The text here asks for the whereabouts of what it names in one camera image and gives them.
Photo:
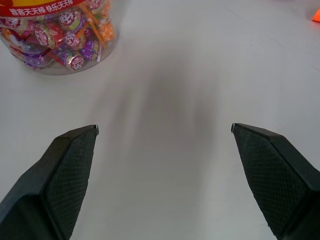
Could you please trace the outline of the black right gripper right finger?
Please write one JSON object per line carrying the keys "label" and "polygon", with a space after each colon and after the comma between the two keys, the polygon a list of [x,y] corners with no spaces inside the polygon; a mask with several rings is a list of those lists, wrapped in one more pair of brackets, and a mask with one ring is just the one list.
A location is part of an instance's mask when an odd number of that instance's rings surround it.
{"label": "black right gripper right finger", "polygon": [[320,171],[283,136],[233,123],[246,180],[277,240],[320,240]]}

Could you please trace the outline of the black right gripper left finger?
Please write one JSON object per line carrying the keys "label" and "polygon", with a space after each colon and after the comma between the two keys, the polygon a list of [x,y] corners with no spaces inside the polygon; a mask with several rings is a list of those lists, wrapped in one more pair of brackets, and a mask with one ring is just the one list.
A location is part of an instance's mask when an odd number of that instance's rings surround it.
{"label": "black right gripper left finger", "polygon": [[70,240],[86,195],[97,125],[56,137],[0,202],[0,240]]}

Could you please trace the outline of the clear jar of candies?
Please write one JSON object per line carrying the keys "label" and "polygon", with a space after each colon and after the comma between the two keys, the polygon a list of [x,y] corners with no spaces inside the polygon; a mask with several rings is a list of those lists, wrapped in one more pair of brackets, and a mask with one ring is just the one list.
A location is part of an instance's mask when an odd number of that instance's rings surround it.
{"label": "clear jar of candies", "polygon": [[46,75],[91,68],[113,51],[112,0],[0,0],[0,40]]}

